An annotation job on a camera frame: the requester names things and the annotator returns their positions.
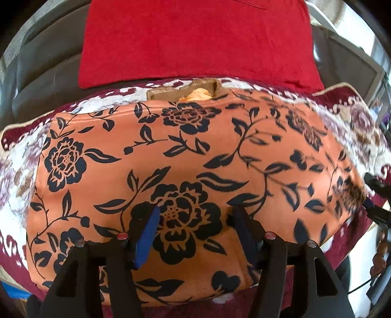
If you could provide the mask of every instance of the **orange fabric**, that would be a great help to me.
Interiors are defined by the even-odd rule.
[[[239,89],[207,101],[59,113],[35,186],[27,259],[40,287],[77,240],[107,241],[132,215],[160,206],[148,261],[133,272],[145,306],[254,284],[232,205],[287,241],[322,243],[362,200],[361,179],[308,105]],[[104,269],[100,283],[109,304]]]

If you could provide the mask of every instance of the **blue padding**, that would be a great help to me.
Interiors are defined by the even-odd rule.
[[[373,204],[372,200],[369,199],[369,198],[366,198],[364,203],[362,204],[364,206],[364,208],[366,209],[370,209],[370,208],[373,208],[375,205]]]
[[[158,206],[156,206],[153,209],[151,217],[149,218],[149,221],[145,226],[143,233],[141,234],[140,240],[138,240],[136,244],[136,268],[140,268],[148,259],[149,250],[152,247],[152,243],[155,239],[155,234],[158,229],[159,219],[160,209]]]
[[[16,298],[16,299],[27,299],[28,297],[30,297],[30,293],[27,293],[25,291],[22,291],[18,288],[15,288],[15,287],[12,287],[4,282],[1,282],[1,284],[3,285],[5,291],[7,292],[8,296],[10,296],[11,298]]]

